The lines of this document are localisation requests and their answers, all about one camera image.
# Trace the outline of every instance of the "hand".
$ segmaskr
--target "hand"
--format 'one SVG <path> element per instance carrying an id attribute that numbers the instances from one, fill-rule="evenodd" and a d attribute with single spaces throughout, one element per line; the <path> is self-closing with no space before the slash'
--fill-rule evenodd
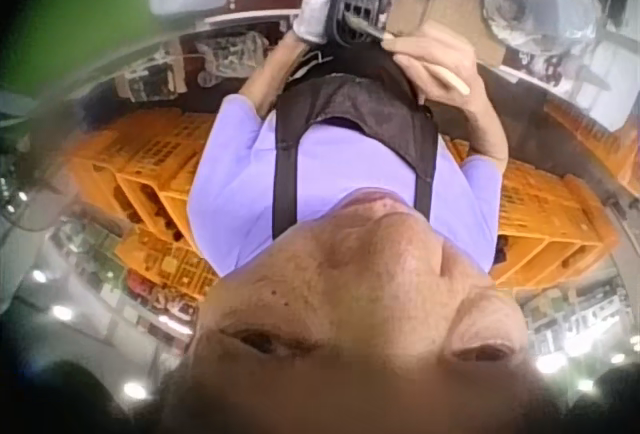
<path id="1" fill-rule="evenodd" d="M 313 44 L 327 42 L 325 25 L 331 0 L 303 0 L 300 15 L 293 23 L 296 35 Z"/>
<path id="2" fill-rule="evenodd" d="M 443 25 L 427 21 L 415 35 L 385 40 L 382 47 L 395 53 L 394 61 L 427 99 L 475 113 L 490 105 L 484 82 L 478 74 L 473 46 Z M 428 64 L 453 72 L 471 92 L 463 95 L 444 83 Z"/>

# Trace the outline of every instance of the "lavender shirt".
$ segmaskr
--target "lavender shirt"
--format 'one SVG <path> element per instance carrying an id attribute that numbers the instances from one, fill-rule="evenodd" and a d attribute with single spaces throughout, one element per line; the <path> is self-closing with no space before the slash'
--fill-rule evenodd
<path id="1" fill-rule="evenodd" d="M 431 225 L 485 272 L 495 252 L 502 176 L 488 159 L 458 166 L 438 144 Z M 263 122 L 243 96 L 220 108 L 189 196 L 196 244 L 224 276 L 269 247 L 275 172 L 275 113 Z M 298 151 L 298 219 L 315 219 L 356 189 L 398 193 L 413 205 L 415 172 L 356 131 L 312 126 Z"/>

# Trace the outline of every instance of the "white glove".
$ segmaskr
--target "white glove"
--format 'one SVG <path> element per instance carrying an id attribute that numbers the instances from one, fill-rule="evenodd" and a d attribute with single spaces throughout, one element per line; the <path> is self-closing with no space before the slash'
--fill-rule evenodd
<path id="1" fill-rule="evenodd" d="M 303 0 L 300 15 L 293 22 L 293 31 L 296 35 L 314 44 L 327 42 L 325 25 L 330 5 L 331 0 Z"/>

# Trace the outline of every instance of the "lips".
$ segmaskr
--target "lips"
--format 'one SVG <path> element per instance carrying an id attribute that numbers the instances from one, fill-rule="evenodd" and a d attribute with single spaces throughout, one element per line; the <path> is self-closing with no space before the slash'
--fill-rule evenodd
<path id="1" fill-rule="evenodd" d="M 343 198 L 332 211 L 350 209 L 355 206 L 363 206 L 381 201 L 391 201 L 395 204 L 402 204 L 404 207 L 408 206 L 404 199 L 393 191 L 386 189 L 358 189 Z"/>

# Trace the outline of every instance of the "plastic bag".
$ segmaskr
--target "plastic bag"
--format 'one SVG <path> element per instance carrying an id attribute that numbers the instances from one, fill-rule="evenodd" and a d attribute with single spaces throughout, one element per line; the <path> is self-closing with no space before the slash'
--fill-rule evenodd
<path id="1" fill-rule="evenodd" d="M 264 36 L 257 32 L 196 42 L 198 52 L 205 58 L 205 71 L 214 79 L 249 77 L 264 64 L 264 50 L 268 45 Z"/>
<path id="2" fill-rule="evenodd" d="M 484 0 L 491 29 L 531 54 L 560 54 L 593 42 L 604 22 L 598 0 Z"/>

